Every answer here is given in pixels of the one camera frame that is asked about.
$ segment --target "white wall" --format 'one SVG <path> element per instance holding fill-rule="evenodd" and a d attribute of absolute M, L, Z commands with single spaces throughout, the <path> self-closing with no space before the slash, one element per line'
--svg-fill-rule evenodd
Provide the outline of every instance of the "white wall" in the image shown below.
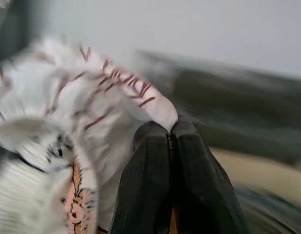
<path fill-rule="evenodd" d="M 301 0 L 32 2 L 32 35 L 67 33 L 131 68 L 147 49 L 301 76 Z"/>

